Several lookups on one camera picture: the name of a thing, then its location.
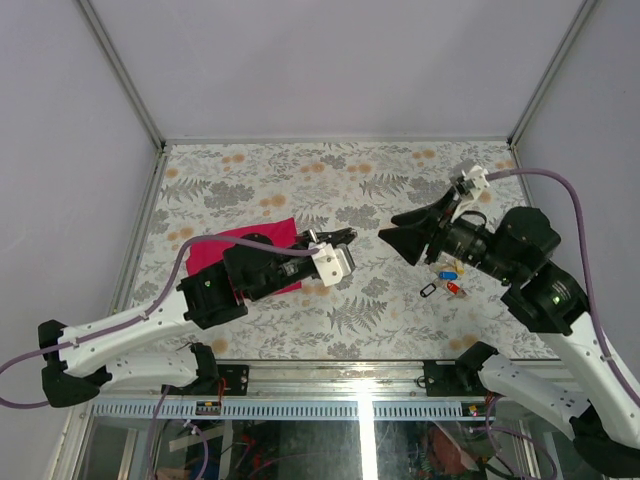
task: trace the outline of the folded red fabric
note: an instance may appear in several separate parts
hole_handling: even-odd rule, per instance
[[[265,223],[262,225],[251,225],[249,227],[236,228],[226,232],[219,232],[220,235],[229,235],[231,237],[243,237],[250,233],[259,233],[269,237],[276,247],[289,247],[296,241],[296,222],[293,218],[288,218],[281,222]],[[198,273],[205,267],[213,265],[222,260],[222,252],[227,248],[233,247],[233,243],[229,242],[201,242],[193,245],[189,249],[189,258],[187,259],[187,272],[189,275]],[[284,288],[278,292],[286,293],[297,290],[301,287],[300,282]]]

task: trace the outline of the ventilation grille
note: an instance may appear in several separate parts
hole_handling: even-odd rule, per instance
[[[157,400],[97,400],[92,414],[98,417],[151,418]],[[460,402],[373,402],[376,420],[459,420],[464,418]],[[228,399],[222,412],[196,401],[167,400],[158,418],[202,418],[229,420],[357,420],[355,401],[270,402]]]

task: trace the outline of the floral pattern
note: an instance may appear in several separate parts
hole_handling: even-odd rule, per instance
[[[201,341],[228,359],[393,360],[455,358],[482,340],[513,358],[553,357],[500,303],[504,288],[497,281],[468,268],[455,282],[457,294],[436,282],[424,299],[419,291],[439,269],[453,269],[452,260],[411,267],[377,237],[393,215],[439,199],[466,160],[490,171],[513,166],[503,142],[174,145],[134,304],[158,294],[188,238],[289,217],[299,231],[356,228],[350,250],[357,268],[334,287],[306,280],[300,290],[250,304],[245,317],[146,350]],[[518,180],[494,182],[481,202],[495,227],[508,208],[523,203]]]

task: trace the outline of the metal corner post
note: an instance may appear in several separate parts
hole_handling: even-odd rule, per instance
[[[575,43],[576,38],[578,37],[584,26],[587,24],[588,20],[595,12],[596,7],[600,3],[601,0],[583,0],[582,5],[580,5],[580,8],[573,17],[569,28],[564,34],[560,45],[558,45],[558,48],[553,54],[549,65],[542,75],[542,78],[538,82],[533,95],[529,99],[524,112],[522,112],[522,115],[518,119],[518,122],[516,123],[513,131],[509,135],[508,143],[512,149],[514,148],[514,145],[517,146],[518,142],[522,138],[522,135],[527,129],[529,122],[531,122],[531,119],[535,115],[538,107],[540,106],[540,103],[545,97],[549,86],[552,84],[553,79],[562,67],[562,64],[566,60],[568,53],[571,51],[571,47]]]
[[[105,60],[113,71],[118,83],[120,83],[120,86],[129,100],[131,108],[133,108],[138,120],[140,120],[142,127],[147,132],[149,140],[156,150],[162,151],[165,145],[165,139],[162,136],[162,133],[160,133],[160,130],[158,130],[155,121],[142,101],[138,90],[131,80],[129,72],[127,72],[120,55],[118,55],[118,52],[111,41],[111,37],[100,20],[98,12],[91,3],[91,0],[73,0],[73,3],[75,3],[78,11],[87,23],[87,27],[95,38],[100,50],[102,50]]]

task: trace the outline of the robotic arm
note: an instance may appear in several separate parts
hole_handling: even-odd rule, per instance
[[[502,282],[508,289],[501,301],[509,312],[558,354],[584,394],[527,373],[482,342],[458,358],[456,381],[464,386],[479,381],[538,414],[572,440],[596,470],[613,477],[640,475],[640,408],[607,365],[587,296],[550,261],[560,236],[531,207],[512,208],[495,232],[487,230],[486,217],[469,210],[488,186],[486,173],[477,166],[462,172],[433,205],[394,216],[397,227],[380,231],[380,238],[411,265],[428,246],[427,264],[445,252]],[[627,382],[640,392],[638,381],[611,351]]]
[[[244,238],[272,245],[263,235]],[[351,228],[308,230],[289,249],[315,249],[311,256],[236,245],[224,251],[222,261],[184,278],[157,305],[150,302],[77,327],[56,320],[41,324],[40,348],[71,344],[44,355],[42,385],[49,403],[67,407],[116,387],[146,390],[163,384],[171,385],[172,394],[215,393],[219,375],[208,346],[196,343],[172,353],[128,352],[235,320],[248,312],[245,299],[260,300],[307,277],[320,278],[325,286],[339,283],[355,268],[347,247],[355,238]],[[127,322],[132,324],[119,328]]]

